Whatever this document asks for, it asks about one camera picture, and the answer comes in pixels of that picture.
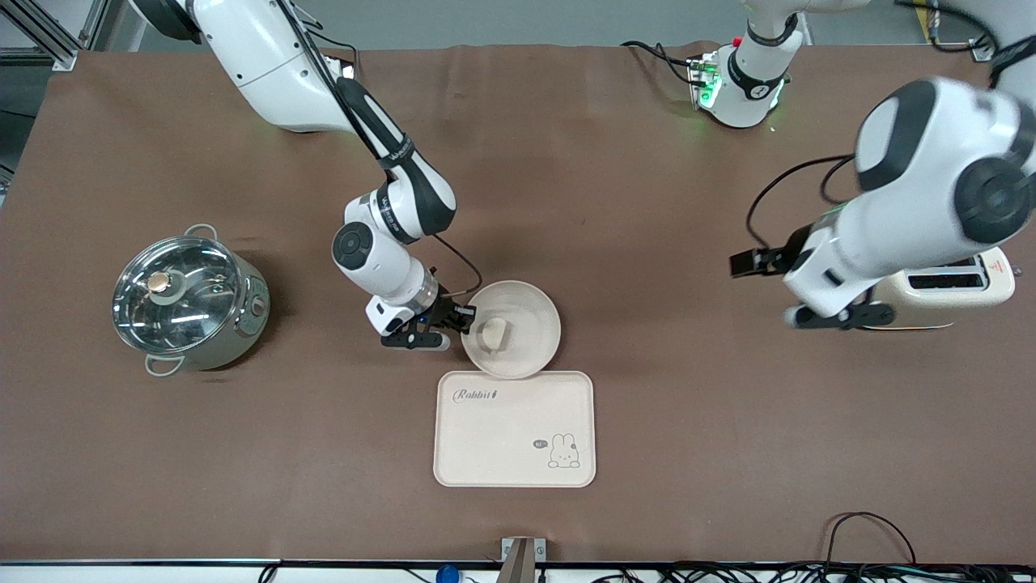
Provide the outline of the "round beige plate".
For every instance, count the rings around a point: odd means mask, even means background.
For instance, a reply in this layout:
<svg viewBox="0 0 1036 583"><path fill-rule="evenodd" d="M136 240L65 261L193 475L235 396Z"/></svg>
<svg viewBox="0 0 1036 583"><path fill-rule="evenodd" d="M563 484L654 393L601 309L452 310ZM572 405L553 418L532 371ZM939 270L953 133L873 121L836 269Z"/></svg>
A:
<svg viewBox="0 0 1036 583"><path fill-rule="evenodd" d="M477 307L476 320L461 341L465 354L482 372L496 379L526 379L554 358L560 344L560 315L539 287L517 280L495 282L478 291L470 305ZM478 344L478 331L489 317L510 322L503 348L496 353Z"/></svg>

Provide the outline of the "brown table cover mat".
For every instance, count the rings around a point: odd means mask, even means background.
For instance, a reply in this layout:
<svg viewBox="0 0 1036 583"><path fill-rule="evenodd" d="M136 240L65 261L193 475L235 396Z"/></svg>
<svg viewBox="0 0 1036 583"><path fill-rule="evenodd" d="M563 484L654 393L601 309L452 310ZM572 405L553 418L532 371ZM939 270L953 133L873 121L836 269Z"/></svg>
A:
<svg viewBox="0 0 1036 583"><path fill-rule="evenodd" d="M930 333L799 331L777 278L732 279L744 215L793 164L850 151L926 74L922 47L809 47L766 128L695 113L629 49L370 51L363 81L456 192L445 237L563 318L595 388L582 488L433 475L462 351L379 344L333 264L382 174L355 136L274 128L211 54L86 53L49 80L0 209L0 560L815 560L846 512L924 562L1036 564L1036 225L1006 304ZM145 247L207 223L270 289L225 368L153 377L112 317Z"/></svg>

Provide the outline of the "beige rabbit print tray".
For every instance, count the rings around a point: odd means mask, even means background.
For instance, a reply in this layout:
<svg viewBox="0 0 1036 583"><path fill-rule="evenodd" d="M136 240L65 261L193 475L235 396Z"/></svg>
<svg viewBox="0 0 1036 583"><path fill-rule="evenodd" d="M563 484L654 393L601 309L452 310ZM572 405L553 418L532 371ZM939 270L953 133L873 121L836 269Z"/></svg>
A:
<svg viewBox="0 0 1036 583"><path fill-rule="evenodd" d="M583 372L441 377L433 450L441 486L582 488L596 472L593 383Z"/></svg>

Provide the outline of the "cream two-slot toaster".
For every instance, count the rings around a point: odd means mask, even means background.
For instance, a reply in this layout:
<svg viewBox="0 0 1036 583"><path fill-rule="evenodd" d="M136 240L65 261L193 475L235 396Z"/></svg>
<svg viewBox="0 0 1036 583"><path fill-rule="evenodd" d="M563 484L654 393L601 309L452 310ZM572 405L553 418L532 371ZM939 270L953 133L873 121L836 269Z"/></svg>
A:
<svg viewBox="0 0 1036 583"><path fill-rule="evenodd" d="M946 329L981 310L1003 304L1015 291L1015 270L1001 247L932 268L900 270L873 288L873 301L892 307L876 331Z"/></svg>

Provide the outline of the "glass pot lid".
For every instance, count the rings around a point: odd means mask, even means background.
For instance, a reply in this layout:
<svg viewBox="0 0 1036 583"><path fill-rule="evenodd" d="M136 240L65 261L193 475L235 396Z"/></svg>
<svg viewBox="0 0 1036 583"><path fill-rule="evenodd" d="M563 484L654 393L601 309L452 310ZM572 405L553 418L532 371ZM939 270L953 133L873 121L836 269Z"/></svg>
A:
<svg viewBox="0 0 1036 583"><path fill-rule="evenodd" d="M116 280L115 331L132 348L174 355L231 320L243 284L231 252L210 237L167 237L145 247Z"/></svg>

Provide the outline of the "aluminium frame profile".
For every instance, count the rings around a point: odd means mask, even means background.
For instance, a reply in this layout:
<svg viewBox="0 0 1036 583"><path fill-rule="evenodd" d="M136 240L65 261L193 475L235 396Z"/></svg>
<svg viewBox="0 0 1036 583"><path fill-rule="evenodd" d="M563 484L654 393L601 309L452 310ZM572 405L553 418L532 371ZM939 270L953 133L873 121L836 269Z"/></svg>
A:
<svg viewBox="0 0 1036 583"><path fill-rule="evenodd" d="M100 49L113 0L0 0L0 66L71 71L82 51Z"/></svg>

